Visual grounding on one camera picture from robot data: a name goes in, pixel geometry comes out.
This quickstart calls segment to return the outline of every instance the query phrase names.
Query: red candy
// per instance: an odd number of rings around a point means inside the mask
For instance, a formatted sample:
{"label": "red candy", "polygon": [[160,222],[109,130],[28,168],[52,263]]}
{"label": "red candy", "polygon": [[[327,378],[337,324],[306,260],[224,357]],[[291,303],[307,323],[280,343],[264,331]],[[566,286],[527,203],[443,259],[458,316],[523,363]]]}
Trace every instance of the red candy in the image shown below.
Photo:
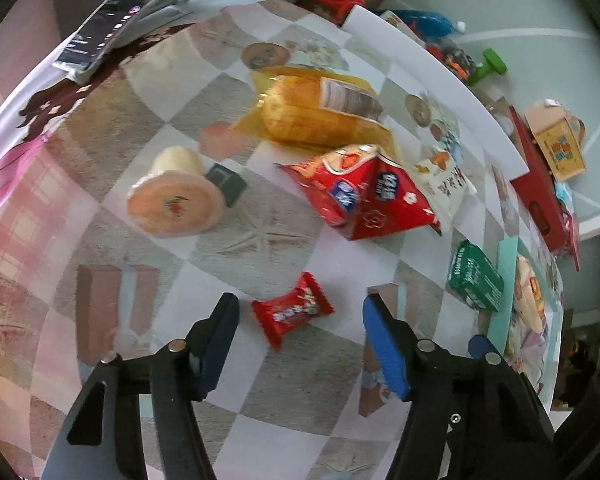
{"label": "red candy", "polygon": [[349,240],[438,224],[406,171],[379,146],[346,146],[279,167],[302,186],[324,221]]}
{"label": "red candy", "polygon": [[268,301],[252,301],[251,308],[276,350],[280,350],[282,336],[287,332],[309,323],[314,317],[333,313],[333,307],[308,272],[300,274],[296,288],[290,293]]}

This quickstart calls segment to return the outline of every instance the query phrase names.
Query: green packet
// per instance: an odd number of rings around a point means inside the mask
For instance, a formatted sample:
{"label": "green packet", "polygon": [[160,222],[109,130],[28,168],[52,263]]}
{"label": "green packet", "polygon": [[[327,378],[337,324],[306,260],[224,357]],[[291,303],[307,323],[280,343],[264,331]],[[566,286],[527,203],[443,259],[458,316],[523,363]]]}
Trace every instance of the green packet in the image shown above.
{"label": "green packet", "polygon": [[504,280],[480,247],[464,240],[449,268],[448,285],[469,306],[500,309]]}

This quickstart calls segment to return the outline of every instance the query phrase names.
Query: green dumbbell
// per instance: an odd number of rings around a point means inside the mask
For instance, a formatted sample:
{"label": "green dumbbell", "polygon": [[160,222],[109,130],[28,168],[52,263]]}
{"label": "green dumbbell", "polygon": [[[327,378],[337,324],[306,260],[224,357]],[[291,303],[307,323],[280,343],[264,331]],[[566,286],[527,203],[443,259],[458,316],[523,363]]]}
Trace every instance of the green dumbbell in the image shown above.
{"label": "green dumbbell", "polygon": [[466,82],[469,86],[475,85],[478,81],[481,81],[491,73],[503,75],[507,71],[507,65],[496,51],[492,48],[487,48],[482,51],[484,56],[484,63],[476,66],[475,72],[471,74],[471,77]]}

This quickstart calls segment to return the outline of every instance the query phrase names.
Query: screw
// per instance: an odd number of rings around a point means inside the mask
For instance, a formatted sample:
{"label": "screw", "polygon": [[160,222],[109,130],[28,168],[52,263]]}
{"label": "screw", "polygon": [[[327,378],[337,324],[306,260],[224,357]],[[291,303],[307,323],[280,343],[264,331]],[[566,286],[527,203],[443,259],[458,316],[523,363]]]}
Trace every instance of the screw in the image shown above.
{"label": "screw", "polygon": [[421,339],[418,341],[418,349],[423,352],[433,352],[436,345],[431,339]]}
{"label": "screw", "polygon": [[502,359],[495,352],[489,352],[484,356],[485,361],[487,361],[490,365],[499,365]]}
{"label": "screw", "polygon": [[187,342],[184,339],[174,339],[169,343],[171,352],[182,352],[187,347]]}
{"label": "screw", "polygon": [[108,365],[115,361],[117,358],[118,354],[116,354],[113,350],[109,350],[106,354],[104,354],[102,359],[100,359],[100,362],[102,364]]}

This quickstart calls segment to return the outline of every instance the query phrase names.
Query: smartphone screen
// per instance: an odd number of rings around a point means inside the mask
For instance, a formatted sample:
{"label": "smartphone screen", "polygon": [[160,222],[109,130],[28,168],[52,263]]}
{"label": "smartphone screen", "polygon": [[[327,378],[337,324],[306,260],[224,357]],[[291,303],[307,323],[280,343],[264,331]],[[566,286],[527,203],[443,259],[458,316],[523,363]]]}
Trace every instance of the smartphone screen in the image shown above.
{"label": "smartphone screen", "polygon": [[70,63],[85,70],[113,41],[134,14],[152,0],[107,0],[76,32],[58,57],[60,63]]}

